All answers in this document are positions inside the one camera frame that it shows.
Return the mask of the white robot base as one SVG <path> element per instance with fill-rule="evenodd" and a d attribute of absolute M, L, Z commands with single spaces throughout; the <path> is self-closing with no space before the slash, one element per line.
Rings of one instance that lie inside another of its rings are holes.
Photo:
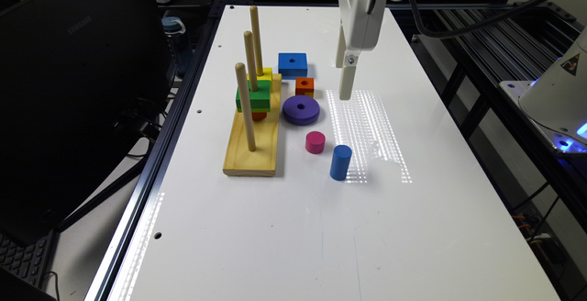
<path fill-rule="evenodd" d="M 559 155 L 586 154 L 586 32 L 534 81 L 500 87 Z"/>

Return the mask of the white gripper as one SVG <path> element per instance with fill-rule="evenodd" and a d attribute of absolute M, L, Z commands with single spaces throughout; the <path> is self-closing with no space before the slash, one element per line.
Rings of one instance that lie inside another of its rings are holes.
<path fill-rule="evenodd" d="M 351 51 L 373 50 L 382 27 L 386 0 L 338 0 L 340 19 L 336 67 L 341 69 L 339 99 L 350 100 L 358 62 Z"/>

